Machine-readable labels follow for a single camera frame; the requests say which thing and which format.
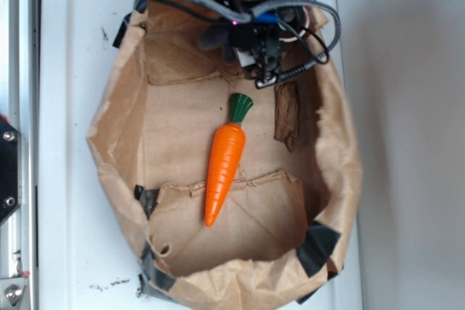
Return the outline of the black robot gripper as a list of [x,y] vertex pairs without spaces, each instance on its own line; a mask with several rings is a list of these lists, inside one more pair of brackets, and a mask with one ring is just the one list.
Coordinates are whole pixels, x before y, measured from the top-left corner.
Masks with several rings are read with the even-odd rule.
[[235,50],[248,80],[258,89],[280,82],[282,73],[281,27],[276,15],[260,15],[250,23],[232,23],[227,43]]

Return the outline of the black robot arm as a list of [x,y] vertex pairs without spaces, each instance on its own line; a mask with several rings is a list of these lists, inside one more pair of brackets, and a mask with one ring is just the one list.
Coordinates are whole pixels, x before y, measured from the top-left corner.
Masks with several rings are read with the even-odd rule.
[[[247,13],[253,7],[272,0],[216,1],[235,12]],[[303,68],[283,70],[283,51],[291,42],[303,42],[304,37],[313,32],[312,22],[310,6],[272,8],[255,15],[250,23],[231,22],[226,31],[226,43],[235,50],[246,77],[262,89],[303,72]]]

